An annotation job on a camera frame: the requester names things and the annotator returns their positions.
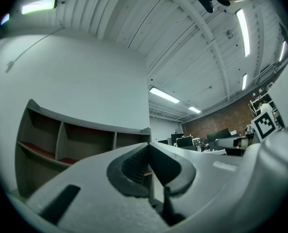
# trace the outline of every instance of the ceiling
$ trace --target ceiling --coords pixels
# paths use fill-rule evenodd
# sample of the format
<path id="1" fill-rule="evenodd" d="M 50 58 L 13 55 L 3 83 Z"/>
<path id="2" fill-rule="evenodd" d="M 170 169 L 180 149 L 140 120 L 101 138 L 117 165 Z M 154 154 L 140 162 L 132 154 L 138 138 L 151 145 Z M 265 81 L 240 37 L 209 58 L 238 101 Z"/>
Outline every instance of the ceiling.
<path id="1" fill-rule="evenodd" d="M 16 13 L 33 1 L 17 1 L 9 29 L 64 26 L 138 51 L 146 57 L 147 91 L 155 86 L 180 100 L 173 104 L 149 93 L 150 115 L 170 121 L 185 122 L 235 101 L 242 95 L 243 75 L 253 88 L 261 71 L 278 61 L 283 43 L 269 0 L 229 7 L 215 2 L 213 14 L 197 0 L 58 0 L 55 10 Z M 247 57 L 234 14 L 240 8 L 250 36 Z M 203 113 L 195 115 L 190 106 Z"/>

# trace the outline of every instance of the brick wall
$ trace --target brick wall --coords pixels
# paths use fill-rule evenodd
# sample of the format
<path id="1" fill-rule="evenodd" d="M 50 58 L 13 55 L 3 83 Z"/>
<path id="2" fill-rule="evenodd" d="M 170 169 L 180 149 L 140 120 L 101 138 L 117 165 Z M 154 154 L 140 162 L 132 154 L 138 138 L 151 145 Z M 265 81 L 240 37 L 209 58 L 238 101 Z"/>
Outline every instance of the brick wall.
<path id="1" fill-rule="evenodd" d="M 264 88 L 270 82 L 274 82 L 278 75 L 231 105 L 207 116 L 182 124 L 184 135 L 191 134 L 194 138 L 207 138 L 207 134 L 226 128 L 229 131 L 236 130 L 237 133 L 244 135 L 246 125 L 251 124 L 251 120 L 254 118 L 248 103 L 250 100 L 255 100 L 257 96 L 265 94 L 267 91 Z M 261 87 L 264 91 L 260 94 L 258 90 Z"/>

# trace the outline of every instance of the desk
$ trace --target desk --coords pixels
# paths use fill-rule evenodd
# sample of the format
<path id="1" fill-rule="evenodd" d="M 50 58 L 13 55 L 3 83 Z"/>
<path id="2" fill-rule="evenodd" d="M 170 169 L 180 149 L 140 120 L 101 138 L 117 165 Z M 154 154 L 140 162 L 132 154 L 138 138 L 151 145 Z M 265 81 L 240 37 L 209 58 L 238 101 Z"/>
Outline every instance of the desk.
<path id="1" fill-rule="evenodd" d="M 208 151 L 208 152 L 202 152 L 202 153 L 211 153 L 211 154 L 218 154 L 218 155 L 227 154 L 226 150 L 216 150 L 216 151 Z"/>

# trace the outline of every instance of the white wall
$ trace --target white wall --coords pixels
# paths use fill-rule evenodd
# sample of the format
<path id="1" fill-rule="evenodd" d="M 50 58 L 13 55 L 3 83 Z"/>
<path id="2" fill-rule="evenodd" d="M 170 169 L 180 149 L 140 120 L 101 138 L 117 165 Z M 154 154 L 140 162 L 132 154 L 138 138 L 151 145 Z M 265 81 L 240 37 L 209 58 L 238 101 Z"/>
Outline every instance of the white wall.
<path id="1" fill-rule="evenodd" d="M 91 122 L 149 127 L 145 58 L 115 43 L 61 30 L 5 73 L 9 61 L 52 31 L 25 31 L 0 40 L 0 175 L 9 191 L 16 188 L 16 134 L 29 99 Z"/>
<path id="2" fill-rule="evenodd" d="M 183 132 L 181 125 L 176 122 L 170 122 L 162 119 L 149 118 L 152 132 L 152 142 L 158 142 L 171 138 L 175 132 Z"/>

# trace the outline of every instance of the ceiling light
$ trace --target ceiling light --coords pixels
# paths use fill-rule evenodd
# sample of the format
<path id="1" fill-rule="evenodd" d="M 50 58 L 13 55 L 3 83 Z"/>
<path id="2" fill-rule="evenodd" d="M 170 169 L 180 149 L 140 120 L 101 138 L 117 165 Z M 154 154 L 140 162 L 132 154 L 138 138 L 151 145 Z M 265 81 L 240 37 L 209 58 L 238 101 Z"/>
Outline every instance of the ceiling light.
<path id="1" fill-rule="evenodd" d="M 245 74 L 243 75 L 242 91 L 246 88 L 246 82 L 247 82 L 247 74 L 245 73 Z"/>
<path id="2" fill-rule="evenodd" d="M 194 107 L 190 107 L 189 109 L 192 110 L 192 111 L 195 111 L 195 112 L 198 113 L 198 114 L 201 113 L 201 111 L 197 110 L 197 109 L 194 108 Z"/>
<path id="3" fill-rule="evenodd" d="M 179 100 L 173 98 L 172 96 L 170 96 L 170 95 L 168 95 L 168 94 L 166 94 L 166 93 L 164 93 L 164 92 L 162 92 L 162 91 L 160 91 L 160 90 L 158 90 L 158 89 L 156 89 L 154 87 L 152 87 L 149 90 L 149 92 L 151 92 L 151 93 L 153 93 L 153 94 L 155 94 L 155 95 L 157 95 L 159 97 L 162 97 L 164 99 L 167 99 L 167 100 L 169 100 L 169 101 L 171 101 L 173 103 L 178 103 L 179 102 Z"/>
<path id="4" fill-rule="evenodd" d="M 287 48 L 287 46 L 286 46 L 286 41 L 284 41 L 284 42 L 283 42 L 283 45 L 282 45 L 282 50 L 281 50 L 279 62 L 281 62 L 281 60 L 283 59 L 284 54 L 285 54 L 285 52 L 286 52 L 286 48 Z"/>
<path id="5" fill-rule="evenodd" d="M 54 9 L 57 7 L 57 1 L 58 0 L 40 0 L 36 2 L 32 2 L 26 5 L 23 5 L 21 8 L 21 13 L 26 14 L 33 11 L 39 11 L 39 10 L 48 10 L 48 9 Z"/>
<path id="6" fill-rule="evenodd" d="M 2 21 L 0 21 L 0 24 L 2 25 L 3 23 L 7 22 L 8 20 L 9 20 L 9 14 L 6 14 L 6 15 L 3 17 Z"/>
<path id="7" fill-rule="evenodd" d="M 244 44 L 244 55 L 245 57 L 250 54 L 250 39 L 249 39 L 249 31 L 247 29 L 246 19 L 244 16 L 244 12 L 242 9 L 236 12 L 237 18 L 239 20 L 239 24 L 242 31 L 243 36 L 243 44 Z"/>

